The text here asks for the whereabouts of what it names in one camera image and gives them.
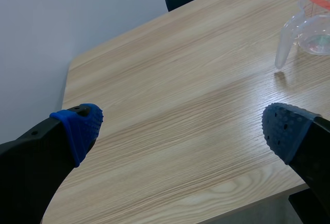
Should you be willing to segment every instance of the wood grain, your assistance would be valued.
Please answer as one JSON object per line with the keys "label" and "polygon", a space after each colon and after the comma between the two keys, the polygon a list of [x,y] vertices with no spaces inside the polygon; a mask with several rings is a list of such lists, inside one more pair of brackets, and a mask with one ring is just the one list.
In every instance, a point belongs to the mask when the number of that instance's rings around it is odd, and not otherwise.
{"label": "wood grain", "polygon": [[76,58],[64,108],[105,120],[44,223],[197,223],[304,187],[261,129],[272,102],[330,118],[330,57],[274,67],[296,2],[196,0]]}

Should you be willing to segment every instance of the jug handle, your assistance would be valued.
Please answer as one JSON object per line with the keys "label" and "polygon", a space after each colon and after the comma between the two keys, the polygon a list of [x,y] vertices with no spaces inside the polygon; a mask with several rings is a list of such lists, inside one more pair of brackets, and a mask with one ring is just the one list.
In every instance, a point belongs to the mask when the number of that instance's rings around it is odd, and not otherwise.
{"label": "jug handle", "polygon": [[281,69],[289,56],[294,39],[298,35],[299,26],[305,21],[305,12],[294,15],[281,29],[280,42],[276,52],[275,66]]}

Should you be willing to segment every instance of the gray floor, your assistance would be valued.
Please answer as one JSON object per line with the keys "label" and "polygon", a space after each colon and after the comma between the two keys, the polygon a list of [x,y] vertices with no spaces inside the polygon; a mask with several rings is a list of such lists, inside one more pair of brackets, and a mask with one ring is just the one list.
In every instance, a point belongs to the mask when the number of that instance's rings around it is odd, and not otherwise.
{"label": "gray floor", "polygon": [[263,202],[209,224],[302,224],[288,197]]}

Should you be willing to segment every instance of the blue silicone pad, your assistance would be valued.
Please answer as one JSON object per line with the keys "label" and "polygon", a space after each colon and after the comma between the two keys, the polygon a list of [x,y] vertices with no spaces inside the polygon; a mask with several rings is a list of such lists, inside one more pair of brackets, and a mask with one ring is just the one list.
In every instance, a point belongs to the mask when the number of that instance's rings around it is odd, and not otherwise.
{"label": "blue silicone pad", "polygon": [[318,114],[282,103],[267,106],[262,116],[262,129],[267,145],[289,164]]}
{"label": "blue silicone pad", "polygon": [[91,143],[98,137],[103,122],[102,110],[97,105],[82,105],[90,107],[86,117],[66,109],[50,115],[50,117],[60,120],[64,125],[75,167],[78,167],[85,159]]}

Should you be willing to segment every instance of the plastic measuring cup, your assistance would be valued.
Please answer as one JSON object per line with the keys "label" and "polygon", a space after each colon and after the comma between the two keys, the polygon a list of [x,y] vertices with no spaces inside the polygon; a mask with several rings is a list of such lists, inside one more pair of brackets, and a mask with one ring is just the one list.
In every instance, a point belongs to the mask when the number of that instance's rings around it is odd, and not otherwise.
{"label": "plastic measuring cup", "polygon": [[330,1],[299,0],[298,7],[301,11],[281,30],[275,59],[275,66],[279,69],[284,66],[295,38],[310,54],[330,54]]}

